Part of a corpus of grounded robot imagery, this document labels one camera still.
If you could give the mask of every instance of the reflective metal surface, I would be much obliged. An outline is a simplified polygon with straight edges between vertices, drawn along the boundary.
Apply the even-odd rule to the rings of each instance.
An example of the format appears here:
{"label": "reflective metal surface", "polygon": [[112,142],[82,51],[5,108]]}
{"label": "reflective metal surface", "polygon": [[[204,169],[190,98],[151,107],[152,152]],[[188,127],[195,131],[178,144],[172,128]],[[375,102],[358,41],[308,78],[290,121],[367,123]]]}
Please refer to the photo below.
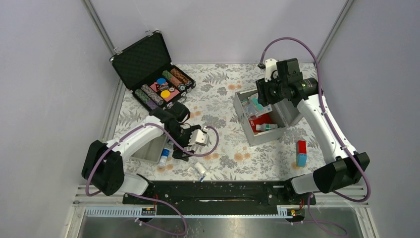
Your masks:
{"label": "reflective metal surface", "polygon": [[[351,208],[311,209],[317,220],[336,222],[345,227],[350,238],[363,237],[356,213]],[[316,224],[288,225],[283,219],[258,218],[188,218],[185,238],[329,238]],[[172,232],[181,232],[181,219],[155,218],[149,222]],[[336,227],[327,228],[344,234]],[[85,217],[79,238],[170,238],[174,237],[149,227],[139,226],[132,218]]]}

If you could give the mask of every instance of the leaf pattern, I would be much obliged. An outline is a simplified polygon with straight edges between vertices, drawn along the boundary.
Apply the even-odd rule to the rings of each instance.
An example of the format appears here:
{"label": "leaf pattern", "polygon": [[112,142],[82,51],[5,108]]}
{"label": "leaf pattern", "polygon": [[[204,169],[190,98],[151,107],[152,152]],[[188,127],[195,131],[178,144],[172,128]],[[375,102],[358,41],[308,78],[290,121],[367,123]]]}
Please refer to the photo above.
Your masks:
{"label": "leaf pattern", "polygon": [[[288,128],[279,140],[249,146],[233,108],[233,98],[237,91],[255,88],[255,80],[264,77],[264,70],[256,64],[181,64],[178,67],[197,83],[184,103],[191,112],[188,123],[215,126],[219,145],[211,155],[191,157],[189,162],[169,155],[166,167],[130,158],[124,162],[126,172],[139,173],[151,180],[194,180],[197,178],[187,170],[200,162],[210,173],[205,180],[278,180],[311,173],[325,164],[319,144],[304,119]],[[301,64],[300,68],[304,78],[316,78],[313,64]],[[114,136],[133,129],[148,114],[126,90]],[[209,135],[214,145],[214,134],[209,132]],[[299,139],[307,141],[308,165],[297,169],[293,163]],[[211,147],[195,146],[194,150],[202,154]]]}

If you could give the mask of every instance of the open black briefcase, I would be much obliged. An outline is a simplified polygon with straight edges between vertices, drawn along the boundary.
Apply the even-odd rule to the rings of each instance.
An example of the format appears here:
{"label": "open black briefcase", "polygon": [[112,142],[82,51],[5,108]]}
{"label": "open black briefcase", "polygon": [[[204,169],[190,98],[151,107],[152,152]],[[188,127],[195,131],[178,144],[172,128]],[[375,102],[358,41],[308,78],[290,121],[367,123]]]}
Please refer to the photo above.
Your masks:
{"label": "open black briefcase", "polygon": [[186,96],[196,82],[172,64],[160,31],[142,38],[112,56],[109,61],[133,96],[151,111],[170,108]]}

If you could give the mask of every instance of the gray wall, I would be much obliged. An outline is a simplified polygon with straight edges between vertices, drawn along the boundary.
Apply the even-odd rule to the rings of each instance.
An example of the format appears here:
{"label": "gray wall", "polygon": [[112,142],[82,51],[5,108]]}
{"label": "gray wall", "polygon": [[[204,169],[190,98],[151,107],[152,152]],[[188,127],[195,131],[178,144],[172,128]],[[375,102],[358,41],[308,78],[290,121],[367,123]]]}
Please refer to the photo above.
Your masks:
{"label": "gray wall", "polygon": [[118,77],[81,1],[0,1],[0,237],[56,238]]}
{"label": "gray wall", "polygon": [[321,62],[338,124],[371,164],[381,237],[418,237],[420,2],[357,1]]}
{"label": "gray wall", "polygon": [[[256,62],[272,40],[290,36],[317,53],[345,0],[92,0],[109,37],[124,49],[159,29],[175,63]],[[276,59],[312,58],[295,42]]]}

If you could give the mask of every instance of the yellow disc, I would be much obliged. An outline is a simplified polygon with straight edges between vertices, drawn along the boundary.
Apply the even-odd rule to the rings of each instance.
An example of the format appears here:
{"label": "yellow disc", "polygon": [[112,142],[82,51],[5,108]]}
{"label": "yellow disc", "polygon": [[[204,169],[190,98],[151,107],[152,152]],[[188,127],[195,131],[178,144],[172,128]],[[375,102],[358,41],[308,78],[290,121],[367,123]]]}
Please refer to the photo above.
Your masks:
{"label": "yellow disc", "polygon": [[169,98],[170,92],[168,90],[162,91],[160,93],[160,96],[163,97],[163,98]]}

